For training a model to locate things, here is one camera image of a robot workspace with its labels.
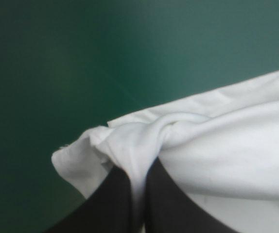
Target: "white fabric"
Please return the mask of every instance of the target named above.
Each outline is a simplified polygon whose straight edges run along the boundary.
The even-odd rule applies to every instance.
[[[114,163],[129,175],[140,212],[157,156],[187,196],[229,227],[279,232],[279,71],[111,120],[52,162],[86,198]]]

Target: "fabric fold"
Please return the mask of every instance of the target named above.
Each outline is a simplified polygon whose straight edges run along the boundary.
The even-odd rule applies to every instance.
[[[279,200],[279,71],[111,120],[55,152],[52,162],[86,198],[112,164],[122,168],[140,219],[157,156],[190,196]]]

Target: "green wall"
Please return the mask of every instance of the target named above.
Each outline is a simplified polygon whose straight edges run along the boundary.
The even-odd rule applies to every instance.
[[[84,199],[51,154],[123,114],[279,69],[279,0],[0,1],[0,233]]]

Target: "dark green background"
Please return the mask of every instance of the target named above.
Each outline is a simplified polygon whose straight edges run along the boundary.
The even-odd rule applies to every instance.
[[[279,69],[279,0],[0,1],[0,233],[84,199],[51,154],[123,114]]]

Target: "white shirt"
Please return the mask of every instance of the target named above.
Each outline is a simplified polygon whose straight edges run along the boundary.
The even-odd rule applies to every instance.
[[[86,198],[113,164],[128,174],[135,218],[156,157],[200,207],[242,233],[279,232],[279,71],[129,113],[56,151]]]

